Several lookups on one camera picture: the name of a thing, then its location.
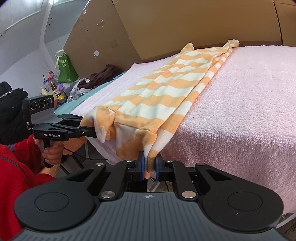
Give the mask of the red sleeved left forearm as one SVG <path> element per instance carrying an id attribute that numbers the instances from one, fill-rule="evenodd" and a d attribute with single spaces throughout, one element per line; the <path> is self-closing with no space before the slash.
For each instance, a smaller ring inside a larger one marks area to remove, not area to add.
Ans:
<path id="1" fill-rule="evenodd" d="M 1 145 L 0 164 L 1 239 L 11 240 L 22 231 L 14 212 L 15 200 L 26 190 L 55 178 L 41 173 L 41 152 L 32 135 L 13 145 Z"/>

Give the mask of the person left hand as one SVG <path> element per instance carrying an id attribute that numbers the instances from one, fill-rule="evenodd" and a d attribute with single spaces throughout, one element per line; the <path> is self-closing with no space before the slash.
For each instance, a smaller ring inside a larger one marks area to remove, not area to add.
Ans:
<path id="1" fill-rule="evenodd" d="M 41 140 L 33 138 L 34 150 L 31 155 L 31 161 L 35 161 L 41 165 L 41 161 L 44 160 L 46 167 L 60 164 L 63 156 L 64 142 L 55 141 L 52 145 L 45 148 L 43 151 L 40 150 Z"/>

